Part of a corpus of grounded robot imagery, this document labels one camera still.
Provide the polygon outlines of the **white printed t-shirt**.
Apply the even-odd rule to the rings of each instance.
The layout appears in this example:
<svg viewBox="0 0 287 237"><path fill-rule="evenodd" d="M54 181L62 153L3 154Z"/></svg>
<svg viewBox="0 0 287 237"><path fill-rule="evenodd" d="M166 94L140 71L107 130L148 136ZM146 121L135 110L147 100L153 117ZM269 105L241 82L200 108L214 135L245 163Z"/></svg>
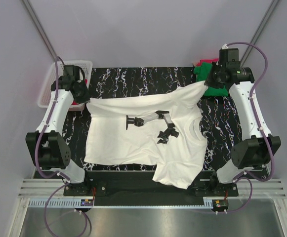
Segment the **white printed t-shirt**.
<svg viewBox="0 0 287 237"><path fill-rule="evenodd" d="M91 123L84 161L101 165L155 165L155 182L188 188L202 171L207 139L200 132L202 113L197 103L207 87L196 82L166 94L127 98L91 99ZM168 111L178 132L166 144L158 135L167 128L162 119L141 127L126 124L127 117L141 118Z"/></svg>

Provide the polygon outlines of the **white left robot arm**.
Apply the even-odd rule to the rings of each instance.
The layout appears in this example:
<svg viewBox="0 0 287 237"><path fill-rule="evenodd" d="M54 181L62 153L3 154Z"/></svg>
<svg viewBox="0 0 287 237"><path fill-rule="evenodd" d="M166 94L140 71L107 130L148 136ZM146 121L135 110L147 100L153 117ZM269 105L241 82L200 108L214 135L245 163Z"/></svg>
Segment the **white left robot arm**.
<svg viewBox="0 0 287 237"><path fill-rule="evenodd" d="M25 141L38 173L46 179L59 176L71 184L85 180L85 171L71 159L71 150L62 136L67 112L73 102L85 103L90 94L81 67L65 65L51 85L51 98L42 119Z"/></svg>

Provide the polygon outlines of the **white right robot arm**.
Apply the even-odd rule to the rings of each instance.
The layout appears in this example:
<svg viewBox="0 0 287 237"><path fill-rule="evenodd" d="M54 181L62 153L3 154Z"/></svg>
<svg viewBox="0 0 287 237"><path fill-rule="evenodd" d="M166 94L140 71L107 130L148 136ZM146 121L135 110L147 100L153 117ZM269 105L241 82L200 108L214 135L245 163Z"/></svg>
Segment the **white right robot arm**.
<svg viewBox="0 0 287 237"><path fill-rule="evenodd" d="M258 104L255 91L260 81L249 67L241 66L239 50L230 44L220 49L219 60L205 80L206 86L229 92L242 129L242 141L231 149L230 160L215 172L219 184L235 183L243 175L266 182L274 174L274 154L281 140L272 135Z"/></svg>

